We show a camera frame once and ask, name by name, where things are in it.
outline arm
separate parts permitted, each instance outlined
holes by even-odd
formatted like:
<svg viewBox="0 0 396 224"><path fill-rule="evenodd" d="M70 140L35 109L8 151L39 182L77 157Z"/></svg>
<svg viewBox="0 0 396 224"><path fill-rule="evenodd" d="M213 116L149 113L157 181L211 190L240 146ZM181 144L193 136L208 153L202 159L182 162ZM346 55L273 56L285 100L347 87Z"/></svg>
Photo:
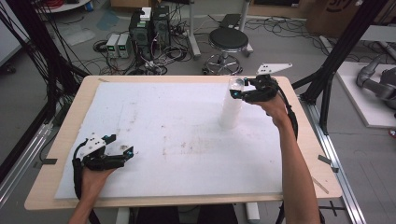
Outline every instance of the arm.
<svg viewBox="0 0 396 224"><path fill-rule="evenodd" d="M69 224L87 223L88 216L95 205L100 191L106 183L107 177L113 170L92 171L84 168L82 173L81 199L79 200Z"/></svg>
<svg viewBox="0 0 396 224"><path fill-rule="evenodd" d="M282 186L287 223L319 223L318 201L311 174L297 145L282 98L256 102L273 118L279 130L282 154Z"/></svg>

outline table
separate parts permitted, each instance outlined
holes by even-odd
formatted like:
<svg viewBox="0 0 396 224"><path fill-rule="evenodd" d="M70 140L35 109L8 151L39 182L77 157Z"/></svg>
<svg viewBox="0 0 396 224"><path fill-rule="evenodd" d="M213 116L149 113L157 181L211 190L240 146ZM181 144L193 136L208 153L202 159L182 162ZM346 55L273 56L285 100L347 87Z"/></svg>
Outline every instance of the table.
<svg viewBox="0 0 396 224"><path fill-rule="evenodd" d="M58 159L55 165L43 165L25 202L28 210L74 208L78 200L56 200L55 192L62 178L66 157L78 135L78 129L87 113L95 91L102 82L170 82L170 83L227 83L230 77L196 77L196 76L166 76L166 77L118 77L91 76L86 77L78 91L75 101L64 120L48 158ZM279 85L287 94L290 104L299 120L299 146L314 177L318 198L336 198L341 196L340 186L335 179L331 167L318 160L318 155L324 156L321 146L312 130L305 113L295 96L289 81L285 77L276 77ZM147 197L147 198L117 198L99 199L97 207L150 206L169 204L205 204L205 203L246 203L260 201L279 201L281 194L244 194L244 195L200 195L179 197Z"/></svg>

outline person's right arm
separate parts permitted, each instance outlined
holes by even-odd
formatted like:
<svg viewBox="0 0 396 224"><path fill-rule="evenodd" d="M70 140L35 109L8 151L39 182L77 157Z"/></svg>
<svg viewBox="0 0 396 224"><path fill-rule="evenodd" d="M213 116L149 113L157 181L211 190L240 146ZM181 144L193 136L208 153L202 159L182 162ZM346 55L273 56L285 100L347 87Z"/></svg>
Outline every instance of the person's right arm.
<svg viewBox="0 0 396 224"><path fill-rule="evenodd" d="M273 118L279 130L285 218L290 223L319 223L318 201L311 174L299 149L282 98L255 102Z"/></svg>

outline gray robotic arm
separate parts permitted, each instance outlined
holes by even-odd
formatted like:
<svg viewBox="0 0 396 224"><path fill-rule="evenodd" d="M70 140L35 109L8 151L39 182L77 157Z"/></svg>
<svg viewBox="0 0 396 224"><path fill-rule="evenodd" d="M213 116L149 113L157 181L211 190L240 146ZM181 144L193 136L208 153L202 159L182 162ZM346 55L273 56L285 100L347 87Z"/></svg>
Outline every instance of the gray robotic arm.
<svg viewBox="0 0 396 224"><path fill-rule="evenodd" d="M363 67L358 73L356 84L361 88L372 91L388 107L396 109L396 67L385 70L382 73L379 83L371 80L371 76L375 73L375 69L380 61L381 57L378 56L367 66Z"/></svg>

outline person's left arm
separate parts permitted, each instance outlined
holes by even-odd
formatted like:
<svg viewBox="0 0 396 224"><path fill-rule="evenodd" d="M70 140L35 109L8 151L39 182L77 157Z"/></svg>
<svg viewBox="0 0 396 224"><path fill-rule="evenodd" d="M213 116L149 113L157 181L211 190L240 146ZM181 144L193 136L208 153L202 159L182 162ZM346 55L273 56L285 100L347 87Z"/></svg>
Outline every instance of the person's left arm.
<svg viewBox="0 0 396 224"><path fill-rule="evenodd" d="M69 219L69 224L87 223L88 216L95 205L100 191L105 185L108 176L115 170L92 171L84 168L82 172L81 199Z"/></svg>

